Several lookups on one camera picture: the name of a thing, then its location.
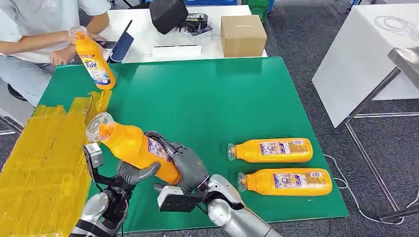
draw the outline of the green table surface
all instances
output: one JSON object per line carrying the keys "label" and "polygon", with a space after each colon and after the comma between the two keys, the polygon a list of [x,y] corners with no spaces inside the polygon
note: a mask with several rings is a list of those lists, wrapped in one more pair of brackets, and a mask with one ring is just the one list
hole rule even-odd
{"label": "green table surface", "polygon": [[[264,168],[315,167],[329,171],[298,94],[281,57],[113,64],[117,85],[108,107],[114,120],[155,130],[191,147],[210,173],[237,186],[237,174]],[[40,104],[64,105],[99,91],[85,68],[58,68]],[[250,139],[308,138],[314,150],[306,163],[228,161],[228,143]],[[116,173],[118,159],[105,145],[103,175]],[[207,228],[214,224],[198,208],[191,213],[160,212],[153,177],[135,188],[124,231]],[[89,197],[98,192],[91,186]],[[245,204],[267,222],[346,217],[335,182],[320,197],[263,196],[242,193]]]}

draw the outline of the orange detergent bottle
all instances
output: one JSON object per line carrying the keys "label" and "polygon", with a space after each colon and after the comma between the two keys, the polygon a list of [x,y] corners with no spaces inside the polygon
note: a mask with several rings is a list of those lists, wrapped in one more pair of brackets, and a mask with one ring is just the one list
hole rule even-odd
{"label": "orange detergent bottle", "polygon": [[180,172],[160,143],[144,135],[136,126],[122,125],[115,122],[107,113],[96,115],[87,126],[86,137],[89,141],[105,144],[117,158],[137,168],[149,167],[159,162],[161,167],[156,176],[168,184],[177,184]]}
{"label": "orange detergent bottle", "polygon": [[239,173],[239,191],[262,195],[321,196],[332,191],[329,173],[318,168],[263,169],[254,174]]}
{"label": "orange detergent bottle", "polygon": [[306,162],[313,157],[313,148],[305,138],[249,140],[228,144],[227,157],[247,162]]}
{"label": "orange detergent bottle", "polygon": [[77,54],[97,88],[101,90],[114,88],[116,85],[114,73],[103,58],[100,46],[89,38],[87,29],[84,26],[77,26],[72,28],[69,34],[75,38]]}

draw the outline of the bottle cap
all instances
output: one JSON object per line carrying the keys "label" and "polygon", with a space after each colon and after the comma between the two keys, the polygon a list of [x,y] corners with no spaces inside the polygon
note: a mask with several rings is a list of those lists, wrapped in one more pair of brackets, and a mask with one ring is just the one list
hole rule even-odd
{"label": "bottle cap", "polygon": [[114,119],[107,112],[96,115],[87,126],[87,139],[91,142],[107,140],[114,130],[114,123]]}
{"label": "bottle cap", "polygon": [[87,29],[84,26],[76,26],[68,31],[68,34],[76,40],[83,40],[87,37]]}
{"label": "bottle cap", "polygon": [[228,160],[235,160],[237,158],[236,145],[233,143],[227,145],[227,158]]}
{"label": "bottle cap", "polygon": [[248,189],[248,179],[245,174],[239,173],[237,175],[237,185],[239,192],[243,192]]}

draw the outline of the cardboard box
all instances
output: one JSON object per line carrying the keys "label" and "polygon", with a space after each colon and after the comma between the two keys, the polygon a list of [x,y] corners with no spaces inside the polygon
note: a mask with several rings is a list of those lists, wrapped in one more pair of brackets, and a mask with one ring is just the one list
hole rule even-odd
{"label": "cardboard box", "polygon": [[224,57],[262,56],[266,33],[259,16],[222,16],[221,43]]}

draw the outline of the robotic arm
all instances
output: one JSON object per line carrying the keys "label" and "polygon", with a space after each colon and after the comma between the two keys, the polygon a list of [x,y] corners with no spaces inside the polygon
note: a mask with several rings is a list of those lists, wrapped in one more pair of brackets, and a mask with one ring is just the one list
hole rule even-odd
{"label": "robotic arm", "polygon": [[[201,208],[202,202],[207,207],[203,212],[232,237],[282,237],[244,204],[227,179],[218,174],[210,175],[192,149],[170,142],[156,132],[146,132],[146,135],[165,148],[182,174],[178,186],[155,185],[155,190],[160,192],[157,200],[160,211],[191,212],[197,206]],[[99,146],[86,145],[84,153],[95,183],[108,187],[102,190],[97,185],[101,192],[87,201],[70,236],[113,237],[126,220],[135,185],[155,175],[160,164],[155,162],[146,169],[138,169],[120,161],[117,175],[107,178],[97,171],[103,164]]]}
{"label": "robotic arm", "polygon": [[[102,151],[96,143],[83,147],[89,173],[100,190],[85,204],[82,216],[70,237],[113,237],[126,220],[129,200],[135,186],[154,176],[160,169],[155,162],[146,169],[138,169],[120,161],[117,175],[108,178],[98,173],[103,165]],[[103,190],[98,184],[107,185]]]}
{"label": "robotic arm", "polygon": [[160,191],[160,211],[190,212],[203,202],[209,219],[232,237],[281,237],[245,205],[227,179],[218,174],[209,175],[193,150],[170,142],[156,132],[147,132],[147,136],[163,145],[182,174],[178,187],[155,186]]}

